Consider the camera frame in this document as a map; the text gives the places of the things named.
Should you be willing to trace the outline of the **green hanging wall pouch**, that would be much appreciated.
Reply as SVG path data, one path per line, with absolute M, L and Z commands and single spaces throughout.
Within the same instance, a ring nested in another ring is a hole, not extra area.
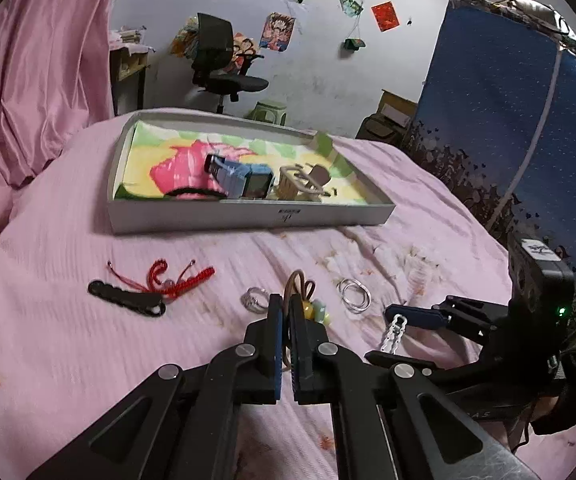
M 343 41 L 342 46 L 344 50 L 356 52 L 365 48 L 366 43 L 361 40 L 361 38 L 346 38 L 346 40 Z

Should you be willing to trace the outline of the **pink satin curtain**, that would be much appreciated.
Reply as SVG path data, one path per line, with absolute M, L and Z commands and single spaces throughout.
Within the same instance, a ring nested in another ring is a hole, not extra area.
M 0 0 L 0 232 L 72 134 L 111 115 L 111 0 Z

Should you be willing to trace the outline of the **pink floral bed sheet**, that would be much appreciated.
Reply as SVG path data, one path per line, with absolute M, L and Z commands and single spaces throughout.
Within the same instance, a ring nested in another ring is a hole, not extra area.
M 302 270 L 329 315 L 329 336 L 356 353 L 376 348 L 381 310 L 429 307 L 448 295 L 509 300 L 501 244 L 435 177 L 391 146 L 335 138 L 336 149 L 394 203 L 381 226 L 118 237 L 106 187 L 123 118 L 76 134 L 17 198 L 0 233 L 0 476 L 22 479 L 157 367 L 192 368 L 244 336 L 250 287 L 281 292 Z M 143 281 L 164 259 L 214 277 L 153 320 L 90 296 L 108 266 Z M 372 305 L 342 303 L 337 284 L 363 283 Z

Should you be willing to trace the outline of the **silver bangle set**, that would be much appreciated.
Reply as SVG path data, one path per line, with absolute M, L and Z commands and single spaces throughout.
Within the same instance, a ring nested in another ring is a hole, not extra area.
M 372 294 L 358 280 L 345 278 L 337 284 L 337 290 L 342 303 L 353 314 L 361 314 L 372 305 Z

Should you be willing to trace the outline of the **colourful bear drawing paper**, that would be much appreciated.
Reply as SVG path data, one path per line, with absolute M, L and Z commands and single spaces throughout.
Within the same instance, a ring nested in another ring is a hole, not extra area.
M 366 186 L 326 134 L 287 143 L 140 120 L 125 147 L 111 192 L 114 200 L 369 203 Z

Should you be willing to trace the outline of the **black hair clip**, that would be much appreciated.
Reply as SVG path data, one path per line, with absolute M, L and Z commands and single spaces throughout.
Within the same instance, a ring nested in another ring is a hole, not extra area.
M 91 281 L 87 291 L 94 297 L 147 318 L 160 318 L 166 314 L 163 297 L 156 292 L 129 292 L 99 280 Z

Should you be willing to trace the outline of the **grey shallow box tray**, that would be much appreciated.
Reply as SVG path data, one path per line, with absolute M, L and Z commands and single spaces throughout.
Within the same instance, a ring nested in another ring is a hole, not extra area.
M 107 205 L 117 234 L 379 226 L 394 209 L 326 133 L 192 110 L 126 122 Z

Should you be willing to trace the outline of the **anime character poster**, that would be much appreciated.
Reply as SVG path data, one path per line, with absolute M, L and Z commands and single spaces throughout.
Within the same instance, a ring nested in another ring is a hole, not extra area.
M 276 52 L 287 50 L 296 19 L 292 16 L 273 12 L 263 26 L 259 46 Z

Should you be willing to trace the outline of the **wooden desk with clutter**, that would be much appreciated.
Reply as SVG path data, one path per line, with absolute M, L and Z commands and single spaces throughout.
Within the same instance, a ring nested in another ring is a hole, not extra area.
M 145 26 L 113 29 L 109 32 L 109 73 L 113 113 L 118 114 L 119 84 L 137 77 L 136 106 L 145 104 L 148 56 L 154 48 L 144 43 Z

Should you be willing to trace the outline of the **blue kids smartwatch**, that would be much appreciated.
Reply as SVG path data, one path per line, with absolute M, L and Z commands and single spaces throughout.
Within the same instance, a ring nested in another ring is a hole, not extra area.
M 274 171 L 265 164 L 245 164 L 218 154 L 209 154 L 204 171 L 218 182 L 230 200 L 264 200 L 274 181 Z

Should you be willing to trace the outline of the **blue starry fabric wardrobe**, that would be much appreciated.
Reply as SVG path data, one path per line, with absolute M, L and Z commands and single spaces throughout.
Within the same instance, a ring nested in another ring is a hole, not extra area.
M 576 40 L 516 6 L 448 0 L 400 147 L 496 240 L 547 245 L 576 286 Z

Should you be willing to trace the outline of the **cardboard box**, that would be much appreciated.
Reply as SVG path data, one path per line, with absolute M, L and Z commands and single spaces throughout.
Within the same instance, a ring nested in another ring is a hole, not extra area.
M 382 90 L 377 113 L 402 128 L 407 128 L 416 115 L 417 104 L 397 96 L 389 90 Z

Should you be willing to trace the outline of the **black office chair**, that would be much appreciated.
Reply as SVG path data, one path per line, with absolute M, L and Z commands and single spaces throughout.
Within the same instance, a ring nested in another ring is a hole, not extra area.
M 268 81 L 248 75 L 252 63 L 262 55 L 255 50 L 236 51 L 232 24 L 216 16 L 197 14 L 197 49 L 192 61 L 192 83 L 218 97 L 215 113 L 224 113 L 225 98 L 233 103 L 241 93 L 256 93 Z

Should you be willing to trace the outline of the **grey square hair claw clip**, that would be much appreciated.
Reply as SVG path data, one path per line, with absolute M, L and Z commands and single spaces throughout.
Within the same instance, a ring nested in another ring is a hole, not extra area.
M 276 195 L 279 200 L 319 200 L 330 197 L 325 186 L 331 180 L 329 171 L 322 165 L 306 172 L 301 166 L 281 166 Z

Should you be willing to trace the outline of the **black hair band in tray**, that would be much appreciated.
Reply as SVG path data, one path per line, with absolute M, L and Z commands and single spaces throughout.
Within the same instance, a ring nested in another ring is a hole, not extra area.
M 167 198 L 181 198 L 192 197 L 194 200 L 198 198 L 210 198 L 210 200 L 226 200 L 227 195 L 213 188 L 193 188 L 192 186 L 183 186 L 182 188 L 174 188 L 164 194 Z

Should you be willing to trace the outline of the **green plastic stool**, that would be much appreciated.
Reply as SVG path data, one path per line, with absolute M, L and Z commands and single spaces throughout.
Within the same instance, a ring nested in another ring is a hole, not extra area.
M 287 121 L 287 105 L 271 100 L 258 101 L 247 118 L 264 124 L 284 126 Z

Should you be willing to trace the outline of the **red square wall paper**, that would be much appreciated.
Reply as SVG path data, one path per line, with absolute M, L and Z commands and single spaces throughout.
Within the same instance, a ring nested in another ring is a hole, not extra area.
M 394 5 L 391 1 L 372 6 L 373 16 L 381 32 L 395 29 L 400 26 L 400 21 L 396 15 Z

